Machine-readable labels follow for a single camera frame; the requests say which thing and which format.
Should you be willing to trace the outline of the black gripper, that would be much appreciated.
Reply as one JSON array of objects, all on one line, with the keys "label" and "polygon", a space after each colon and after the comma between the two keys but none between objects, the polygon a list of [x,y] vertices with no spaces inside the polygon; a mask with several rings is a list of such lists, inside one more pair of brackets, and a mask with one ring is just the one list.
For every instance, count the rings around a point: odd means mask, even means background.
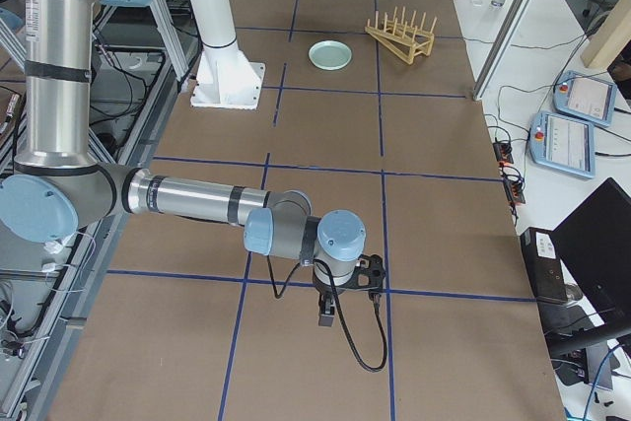
[{"label": "black gripper", "polygon": [[[336,283],[338,295],[345,291],[365,292],[373,304],[378,304],[384,291],[385,268],[383,260],[377,254],[359,257],[349,278],[343,283]],[[315,260],[313,283],[319,292],[318,325],[332,327],[335,320],[336,305],[330,287],[329,277],[320,260]]]}]

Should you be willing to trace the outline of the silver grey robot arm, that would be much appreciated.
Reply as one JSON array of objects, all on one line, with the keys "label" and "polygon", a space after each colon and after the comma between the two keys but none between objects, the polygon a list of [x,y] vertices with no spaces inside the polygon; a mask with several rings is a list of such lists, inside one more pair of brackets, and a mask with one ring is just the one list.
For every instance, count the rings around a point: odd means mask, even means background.
[{"label": "silver grey robot arm", "polygon": [[244,229],[245,248],[308,266],[319,293],[319,321],[342,319],[339,296],[380,300],[386,275],[366,255],[366,229],[347,210],[321,217],[299,191],[155,175],[107,164],[88,151],[93,9],[151,0],[26,0],[27,132],[15,171],[1,185],[1,219],[22,239],[46,243],[119,213],[171,214]]}]

